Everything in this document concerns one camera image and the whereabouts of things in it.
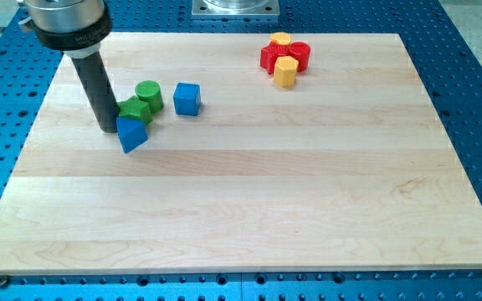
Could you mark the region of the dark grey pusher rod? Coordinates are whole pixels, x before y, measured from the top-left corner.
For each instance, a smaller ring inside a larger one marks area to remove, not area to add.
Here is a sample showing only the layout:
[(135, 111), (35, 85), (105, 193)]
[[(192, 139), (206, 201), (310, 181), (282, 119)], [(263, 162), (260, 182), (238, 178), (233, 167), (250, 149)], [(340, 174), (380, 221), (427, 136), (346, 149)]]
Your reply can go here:
[(99, 52), (82, 59), (72, 59), (98, 126), (106, 133), (116, 133), (116, 118), (120, 113)]

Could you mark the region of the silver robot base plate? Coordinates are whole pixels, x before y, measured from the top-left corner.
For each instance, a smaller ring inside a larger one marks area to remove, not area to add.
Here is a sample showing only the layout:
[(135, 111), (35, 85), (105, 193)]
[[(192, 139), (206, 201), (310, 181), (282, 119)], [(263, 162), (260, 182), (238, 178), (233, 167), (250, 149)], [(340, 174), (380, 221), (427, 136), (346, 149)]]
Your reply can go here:
[(192, 15), (198, 17), (277, 17), (279, 14), (279, 0), (192, 0)]

